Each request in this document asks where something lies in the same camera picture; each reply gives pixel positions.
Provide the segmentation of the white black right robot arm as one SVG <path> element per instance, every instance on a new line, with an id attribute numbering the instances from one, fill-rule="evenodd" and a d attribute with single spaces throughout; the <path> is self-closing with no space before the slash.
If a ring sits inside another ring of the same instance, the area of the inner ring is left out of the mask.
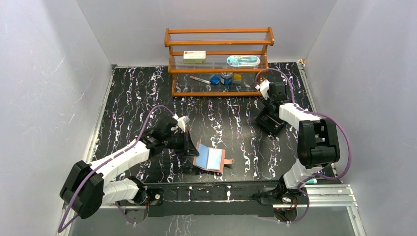
<path id="1" fill-rule="evenodd" d="M 285 124 L 298 133 L 298 157 L 281 177 L 277 189 L 278 200 L 288 204 L 296 198 L 296 189 L 303 186 L 307 178 L 340 159 L 336 125 L 330 119 L 320 118 L 290 102 L 283 82 L 265 80 L 258 85 L 258 90 L 265 106 L 257 117 L 258 124 L 272 135 L 276 135 Z"/>

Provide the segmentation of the brown leather card holder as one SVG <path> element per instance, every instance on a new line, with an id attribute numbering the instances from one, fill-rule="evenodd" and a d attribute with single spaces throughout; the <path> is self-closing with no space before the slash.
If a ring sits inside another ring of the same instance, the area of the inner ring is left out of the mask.
<path id="1" fill-rule="evenodd" d="M 215 173 L 223 173 L 226 165 L 232 165 L 235 159 L 226 159 L 226 150 L 207 147 L 200 142 L 197 143 L 199 155 L 193 159 L 193 165 L 201 170 Z"/>

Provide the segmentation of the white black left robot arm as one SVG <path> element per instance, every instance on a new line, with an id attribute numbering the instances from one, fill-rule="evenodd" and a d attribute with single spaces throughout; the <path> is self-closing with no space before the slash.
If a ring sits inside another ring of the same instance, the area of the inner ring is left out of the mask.
<path id="1" fill-rule="evenodd" d="M 60 191 L 60 197 L 82 219 L 91 217 L 102 205 L 128 200 L 136 205 L 148 199 L 147 186 L 135 177 L 113 179 L 131 167 L 146 162 L 165 149 L 179 156 L 193 157 L 199 152 L 186 125 L 187 116 L 166 117 L 121 150 L 100 160 L 75 163 Z"/>

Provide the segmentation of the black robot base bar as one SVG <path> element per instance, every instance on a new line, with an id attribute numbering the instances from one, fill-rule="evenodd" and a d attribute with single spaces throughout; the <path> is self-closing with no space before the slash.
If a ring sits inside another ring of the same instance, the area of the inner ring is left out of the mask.
<path id="1" fill-rule="evenodd" d="M 272 217 L 279 205 L 273 193 L 278 182 L 223 181 L 151 184 L 163 190 L 162 204 L 151 206 L 150 217 L 173 215 L 257 215 Z"/>

